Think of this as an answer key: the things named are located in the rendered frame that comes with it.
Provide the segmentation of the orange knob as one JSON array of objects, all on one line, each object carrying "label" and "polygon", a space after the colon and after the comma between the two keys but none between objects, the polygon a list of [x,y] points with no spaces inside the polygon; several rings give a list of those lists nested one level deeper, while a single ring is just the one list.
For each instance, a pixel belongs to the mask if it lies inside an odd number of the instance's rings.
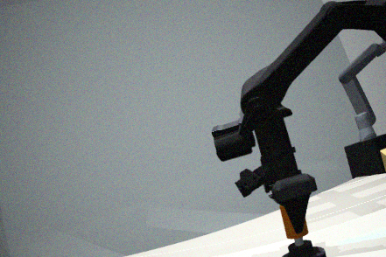
[{"label": "orange knob", "polygon": [[280,208],[280,211],[281,211],[281,215],[282,215],[282,219],[283,219],[283,223],[284,223],[284,229],[286,231],[286,237],[287,239],[291,239],[291,240],[295,240],[297,238],[300,238],[300,237],[304,237],[306,236],[309,232],[308,232],[308,227],[307,227],[307,223],[306,223],[306,220],[304,222],[304,227],[303,227],[303,232],[302,233],[299,233],[299,234],[296,234],[295,233],[295,230],[293,228],[293,225],[291,224],[291,221],[289,219],[289,216],[285,210],[285,208],[283,206],[279,206]]}]

